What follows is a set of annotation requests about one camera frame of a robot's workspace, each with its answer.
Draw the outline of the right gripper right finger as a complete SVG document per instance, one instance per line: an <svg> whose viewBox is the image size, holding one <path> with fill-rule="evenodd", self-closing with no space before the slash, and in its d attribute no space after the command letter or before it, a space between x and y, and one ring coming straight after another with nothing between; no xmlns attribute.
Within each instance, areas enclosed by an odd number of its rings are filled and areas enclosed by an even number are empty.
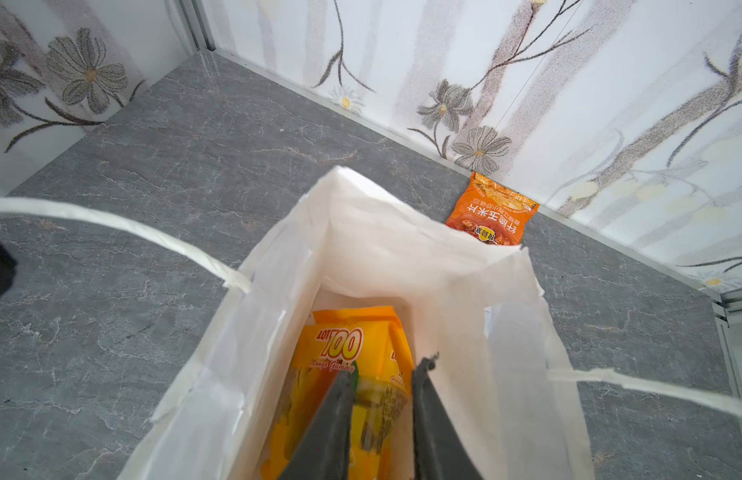
<svg viewBox="0 0 742 480"><path fill-rule="evenodd" d="M414 478L479 480L430 379L438 357L424 357L412 374Z"/></svg>

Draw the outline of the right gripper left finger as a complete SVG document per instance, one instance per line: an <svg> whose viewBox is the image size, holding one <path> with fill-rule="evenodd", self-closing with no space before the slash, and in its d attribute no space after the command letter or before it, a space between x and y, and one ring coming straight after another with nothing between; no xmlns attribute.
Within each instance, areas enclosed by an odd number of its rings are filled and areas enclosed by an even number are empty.
<svg viewBox="0 0 742 480"><path fill-rule="evenodd" d="M347 480L355 382L340 372L279 480Z"/></svg>

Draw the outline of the yellow mango candy bag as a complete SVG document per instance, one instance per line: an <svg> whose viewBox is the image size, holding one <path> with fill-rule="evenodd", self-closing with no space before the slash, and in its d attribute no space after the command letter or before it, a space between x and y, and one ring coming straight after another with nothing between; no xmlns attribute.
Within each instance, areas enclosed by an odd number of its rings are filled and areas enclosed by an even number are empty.
<svg viewBox="0 0 742 480"><path fill-rule="evenodd" d="M413 358L394 308L316 310L290 363L265 479L386 479Z"/></svg>

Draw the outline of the white paper bag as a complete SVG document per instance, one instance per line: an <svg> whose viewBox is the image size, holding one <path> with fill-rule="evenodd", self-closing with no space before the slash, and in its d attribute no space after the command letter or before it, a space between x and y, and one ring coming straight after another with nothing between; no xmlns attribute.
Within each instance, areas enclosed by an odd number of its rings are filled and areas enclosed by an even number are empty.
<svg viewBox="0 0 742 480"><path fill-rule="evenodd" d="M124 479L590 479L582 382L742 418L742 400L572 367L518 246L480 244L359 173L322 177L236 269L107 212L0 214L127 231L227 293Z"/></svg>

